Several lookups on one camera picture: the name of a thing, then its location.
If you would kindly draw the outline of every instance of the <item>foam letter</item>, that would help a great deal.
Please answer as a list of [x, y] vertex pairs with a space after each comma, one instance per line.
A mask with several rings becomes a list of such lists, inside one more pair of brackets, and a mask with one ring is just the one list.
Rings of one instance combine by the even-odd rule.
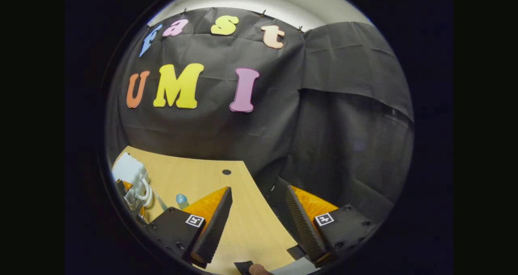
[[133, 88], [135, 88], [135, 82], [137, 81], [138, 74], [133, 74], [129, 78], [128, 93], [126, 94], [126, 104], [129, 108], [135, 108], [140, 104], [142, 100], [142, 93], [144, 92], [144, 85], [146, 84], [146, 78], [149, 76], [149, 71], [140, 73], [140, 83], [138, 85], [137, 97], [133, 98]]
[[237, 68], [237, 89], [234, 101], [230, 104], [231, 111], [250, 112], [254, 110], [251, 104], [254, 81], [259, 77], [259, 72], [248, 68]]
[[167, 103], [169, 106], [172, 106], [176, 96], [180, 93], [180, 97], [176, 101], [177, 107], [196, 108], [198, 103], [194, 99], [194, 91], [196, 91], [198, 76], [203, 71], [203, 68], [201, 63], [190, 63], [176, 79], [174, 65], [163, 65], [159, 70], [159, 88], [153, 105], [155, 107], [165, 106], [165, 99], [163, 98], [165, 93]]
[[279, 30], [279, 26], [263, 26], [261, 30], [264, 30], [263, 42], [265, 45], [274, 49], [280, 49], [284, 46], [283, 43], [277, 41], [277, 35], [284, 36], [284, 32]]
[[189, 23], [189, 20], [187, 19], [180, 19], [180, 20], [177, 20], [175, 22], [173, 22], [171, 24], [171, 27], [170, 28], [167, 28], [164, 32], [163, 32], [163, 36], [177, 36], [180, 34], [180, 32], [182, 32], [182, 29], [185, 25], [187, 25], [187, 23]]
[[216, 19], [216, 24], [210, 28], [210, 32], [215, 35], [231, 35], [236, 31], [234, 24], [238, 23], [239, 19], [235, 16], [224, 15]]
[[151, 41], [157, 36], [157, 30], [161, 28], [161, 25], [157, 26], [146, 38], [144, 39], [144, 45], [142, 46], [142, 50], [140, 51], [140, 54], [138, 57], [141, 57], [151, 46]]

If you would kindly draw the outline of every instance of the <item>pink letter i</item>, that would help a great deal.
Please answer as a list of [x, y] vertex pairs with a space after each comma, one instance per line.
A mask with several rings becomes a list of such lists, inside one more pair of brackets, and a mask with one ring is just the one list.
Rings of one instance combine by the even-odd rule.
[[237, 68], [237, 89], [234, 101], [230, 104], [231, 111], [250, 112], [254, 106], [250, 103], [254, 81], [259, 72], [248, 68]]

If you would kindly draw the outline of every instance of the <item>wooden table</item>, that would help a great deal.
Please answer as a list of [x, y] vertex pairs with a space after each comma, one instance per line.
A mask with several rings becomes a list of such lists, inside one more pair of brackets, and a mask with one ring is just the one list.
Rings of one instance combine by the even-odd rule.
[[[222, 187], [232, 187], [230, 214], [206, 271], [238, 275], [234, 262], [251, 260], [262, 264], [266, 270], [294, 262], [286, 250], [297, 243], [265, 201], [243, 161], [184, 159], [131, 146], [123, 152], [144, 163], [150, 186], [168, 207], [178, 208], [176, 195], [179, 193], [185, 195], [189, 203], [194, 203]], [[231, 174], [225, 175], [223, 170], [231, 170]], [[153, 194], [153, 202], [146, 208], [146, 218], [154, 220], [162, 211]]]

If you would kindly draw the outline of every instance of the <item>small bottle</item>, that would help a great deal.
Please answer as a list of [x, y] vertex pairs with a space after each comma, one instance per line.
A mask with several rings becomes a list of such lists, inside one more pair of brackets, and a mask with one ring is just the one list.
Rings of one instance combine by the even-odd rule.
[[187, 197], [183, 194], [178, 194], [176, 196], [176, 203], [178, 203], [178, 206], [180, 209], [184, 209], [185, 207], [189, 206], [189, 202], [187, 201]]

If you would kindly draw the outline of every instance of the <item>finger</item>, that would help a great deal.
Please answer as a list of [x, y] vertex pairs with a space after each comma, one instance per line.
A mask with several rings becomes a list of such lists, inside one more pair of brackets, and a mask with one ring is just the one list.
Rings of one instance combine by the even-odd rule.
[[272, 273], [266, 271], [266, 269], [261, 264], [253, 264], [248, 269], [248, 272], [251, 275], [273, 275]]

